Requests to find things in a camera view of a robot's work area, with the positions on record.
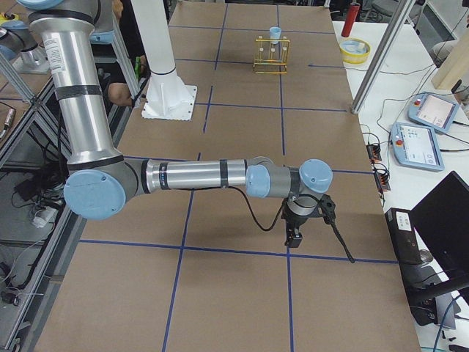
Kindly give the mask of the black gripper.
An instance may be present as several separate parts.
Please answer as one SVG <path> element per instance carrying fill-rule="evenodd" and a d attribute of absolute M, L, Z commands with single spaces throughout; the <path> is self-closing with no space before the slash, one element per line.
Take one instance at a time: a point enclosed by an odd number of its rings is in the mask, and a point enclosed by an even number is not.
<path fill-rule="evenodd" d="M 309 214 L 299 215 L 293 212 L 289 207 L 289 202 L 284 199 L 281 208 L 281 219 L 285 220 L 286 247 L 299 247 L 303 236 L 300 227 L 307 222 L 308 219 L 322 218 L 319 208 L 316 206 Z"/>

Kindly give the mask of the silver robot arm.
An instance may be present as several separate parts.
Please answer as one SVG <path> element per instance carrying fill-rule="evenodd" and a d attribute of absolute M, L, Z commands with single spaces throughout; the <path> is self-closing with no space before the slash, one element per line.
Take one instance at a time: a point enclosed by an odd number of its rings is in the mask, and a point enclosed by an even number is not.
<path fill-rule="evenodd" d="M 335 223 L 328 196 L 331 168 L 310 159 L 298 168 L 256 157 L 218 161 L 126 160 L 109 130 L 91 39 L 112 40 L 109 1 L 25 1 L 31 29 L 43 39 L 71 146 L 64 186 L 68 207 L 85 219 L 116 215 L 134 197 L 162 190 L 231 188 L 245 198 L 276 197 L 286 222 L 285 244 L 300 245 L 300 227 L 310 218 Z"/>

